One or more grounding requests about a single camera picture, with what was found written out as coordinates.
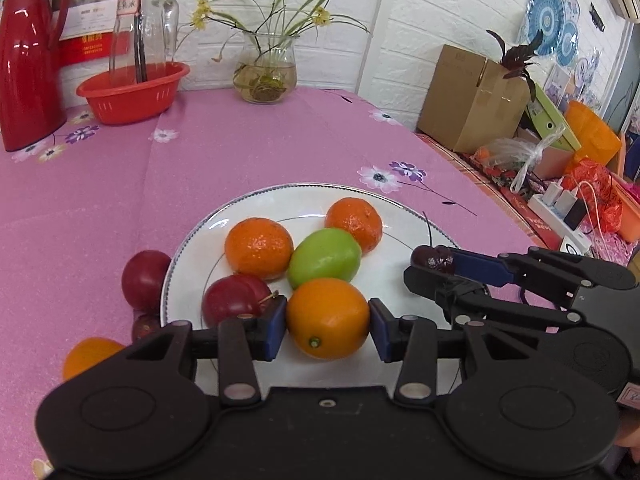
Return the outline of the white plastic bag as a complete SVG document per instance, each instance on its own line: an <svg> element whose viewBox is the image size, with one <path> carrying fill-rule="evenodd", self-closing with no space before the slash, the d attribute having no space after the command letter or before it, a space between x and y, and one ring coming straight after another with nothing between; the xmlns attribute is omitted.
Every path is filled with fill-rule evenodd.
<svg viewBox="0 0 640 480"><path fill-rule="evenodd" d="M544 151L559 140L564 132L565 127L559 126L550 136L546 136L537 143L520 138L496 139L481 146L475 155L484 167L502 167L518 170L510 185L510 191L518 193L521 191L527 176L541 161Z"/></svg>

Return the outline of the dark cherry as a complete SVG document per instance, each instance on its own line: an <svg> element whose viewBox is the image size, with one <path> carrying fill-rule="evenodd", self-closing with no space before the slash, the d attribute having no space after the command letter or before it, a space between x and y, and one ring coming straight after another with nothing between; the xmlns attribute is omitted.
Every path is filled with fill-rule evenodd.
<svg viewBox="0 0 640 480"><path fill-rule="evenodd" d="M450 248L442 245L420 245L413 249L410 262L413 266L423 266L431 270L454 274L454 253Z"/></svg>

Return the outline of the dark red plum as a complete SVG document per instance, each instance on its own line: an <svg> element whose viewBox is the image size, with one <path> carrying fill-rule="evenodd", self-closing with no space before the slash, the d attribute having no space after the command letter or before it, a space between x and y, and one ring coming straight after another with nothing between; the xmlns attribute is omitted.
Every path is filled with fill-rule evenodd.
<svg viewBox="0 0 640 480"><path fill-rule="evenodd" d="M130 307L147 313L160 313L165 276L171 258L159 250L147 249L133 255L122 271L122 294Z"/></svg>

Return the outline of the cardboard box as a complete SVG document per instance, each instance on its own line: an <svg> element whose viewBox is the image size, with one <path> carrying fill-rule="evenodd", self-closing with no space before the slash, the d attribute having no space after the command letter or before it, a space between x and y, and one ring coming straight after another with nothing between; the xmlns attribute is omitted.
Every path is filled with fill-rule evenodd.
<svg viewBox="0 0 640 480"><path fill-rule="evenodd" d="M446 44L416 128L450 151L472 154L511 139L529 101L525 79L508 79L499 63Z"/></svg>

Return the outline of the dark red leaf plant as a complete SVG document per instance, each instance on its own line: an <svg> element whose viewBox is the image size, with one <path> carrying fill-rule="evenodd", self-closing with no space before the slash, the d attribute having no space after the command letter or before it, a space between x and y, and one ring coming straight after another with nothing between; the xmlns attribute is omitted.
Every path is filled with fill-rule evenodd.
<svg viewBox="0 0 640 480"><path fill-rule="evenodd" d="M506 48L506 42L493 30L486 29L488 35L494 38L501 49L502 57L499 64L506 70L504 79L521 78L526 81L530 100L536 99L536 84L529 75L528 68L533 64L532 58L536 56L537 49L544 40L544 32L538 30L534 39L529 44L518 44L517 46Z"/></svg>

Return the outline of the red plastic basin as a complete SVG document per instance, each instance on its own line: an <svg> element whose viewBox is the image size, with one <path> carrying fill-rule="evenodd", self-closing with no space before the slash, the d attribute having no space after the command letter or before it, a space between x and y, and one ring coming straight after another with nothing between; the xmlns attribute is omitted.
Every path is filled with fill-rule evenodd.
<svg viewBox="0 0 640 480"><path fill-rule="evenodd" d="M168 62L166 74L140 84L114 87L110 73L83 81L76 94L84 98L94 117L103 125L121 126L142 122L166 112L175 101L180 80L190 73L183 62Z"/></svg>

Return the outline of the small green fruit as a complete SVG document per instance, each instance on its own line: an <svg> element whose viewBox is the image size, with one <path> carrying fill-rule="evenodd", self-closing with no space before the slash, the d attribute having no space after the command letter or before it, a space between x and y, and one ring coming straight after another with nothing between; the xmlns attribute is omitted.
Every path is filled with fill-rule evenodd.
<svg viewBox="0 0 640 480"><path fill-rule="evenodd" d="M295 248L288 265L292 289L316 278L350 282L360 268L362 251L349 232L324 228L309 234Z"/></svg>

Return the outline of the blue decorative wall plates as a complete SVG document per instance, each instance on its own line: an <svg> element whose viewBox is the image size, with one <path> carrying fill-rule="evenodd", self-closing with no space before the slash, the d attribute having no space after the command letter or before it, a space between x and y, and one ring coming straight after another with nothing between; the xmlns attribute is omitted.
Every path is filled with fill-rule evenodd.
<svg viewBox="0 0 640 480"><path fill-rule="evenodd" d="M541 32L536 55L553 56L556 64L568 67L578 55L579 18L578 0L528 0L520 39L533 42Z"/></svg>

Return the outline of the large orange green navel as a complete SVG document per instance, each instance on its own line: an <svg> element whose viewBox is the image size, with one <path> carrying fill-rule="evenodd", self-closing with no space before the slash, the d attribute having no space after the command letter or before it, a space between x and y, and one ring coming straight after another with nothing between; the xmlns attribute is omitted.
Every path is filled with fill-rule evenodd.
<svg viewBox="0 0 640 480"><path fill-rule="evenodd" d="M296 347L315 359L347 358L369 335L366 298L338 278L315 278L300 285L288 300L285 316Z"/></svg>

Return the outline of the small dark plum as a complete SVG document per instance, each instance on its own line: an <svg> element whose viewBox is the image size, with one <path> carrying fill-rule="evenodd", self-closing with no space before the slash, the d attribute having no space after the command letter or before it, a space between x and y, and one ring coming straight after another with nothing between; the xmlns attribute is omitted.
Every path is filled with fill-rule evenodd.
<svg viewBox="0 0 640 480"><path fill-rule="evenodd" d="M132 324L131 341L136 342L146 336L154 334L160 329L160 318L156 314L143 313Z"/></svg>

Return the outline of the red apple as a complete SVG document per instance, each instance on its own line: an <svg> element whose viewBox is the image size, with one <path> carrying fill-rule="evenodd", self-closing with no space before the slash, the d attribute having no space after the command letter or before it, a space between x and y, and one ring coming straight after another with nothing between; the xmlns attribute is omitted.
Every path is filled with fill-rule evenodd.
<svg viewBox="0 0 640 480"><path fill-rule="evenodd" d="M202 315L207 327L215 327L227 318L259 318L268 302L277 296L255 275L233 274L213 282L202 300Z"/></svg>

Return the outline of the red thermos jug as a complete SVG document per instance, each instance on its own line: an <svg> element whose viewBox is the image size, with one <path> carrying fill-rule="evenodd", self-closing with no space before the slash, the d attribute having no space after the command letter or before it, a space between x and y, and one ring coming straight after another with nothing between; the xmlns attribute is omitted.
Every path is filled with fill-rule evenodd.
<svg viewBox="0 0 640 480"><path fill-rule="evenodd" d="M66 122L58 42L70 0L4 0L1 17L1 136L17 152Z"/></svg>

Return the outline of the small mandarin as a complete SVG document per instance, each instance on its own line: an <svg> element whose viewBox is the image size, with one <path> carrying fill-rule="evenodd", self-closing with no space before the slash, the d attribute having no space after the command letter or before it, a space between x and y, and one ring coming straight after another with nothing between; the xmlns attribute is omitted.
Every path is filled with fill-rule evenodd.
<svg viewBox="0 0 640 480"><path fill-rule="evenodd" d="M380 215L361 198L345 197L335 202L326 213L324 226L349 232L359 244L363 255L372 252L383 236Z"/></svg>

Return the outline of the glass pitcher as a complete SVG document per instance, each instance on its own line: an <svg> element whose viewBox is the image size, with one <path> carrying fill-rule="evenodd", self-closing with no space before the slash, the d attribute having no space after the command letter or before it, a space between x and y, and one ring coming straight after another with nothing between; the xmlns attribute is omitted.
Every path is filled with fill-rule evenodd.
<svg viewBox="0 0 640 480"><path fill-rule="evenodd" d="M177 0L117 0L108 76L113 87L163 77L177 49Z"/></svg>

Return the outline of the large orange rear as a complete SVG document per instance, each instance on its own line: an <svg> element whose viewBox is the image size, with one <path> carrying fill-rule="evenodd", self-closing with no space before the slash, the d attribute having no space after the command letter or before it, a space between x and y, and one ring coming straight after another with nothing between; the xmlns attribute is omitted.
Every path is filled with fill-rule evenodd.
<svg viewBox="0 0 640 480"><path fill-rule="evenodd" d="M114 356L123 348L125 348L123 344L102 337L90 337L79 341L68 352L64 360L62 379L66 382L66 380L76 377L89 368L96 366L96 364Z"/></svg>

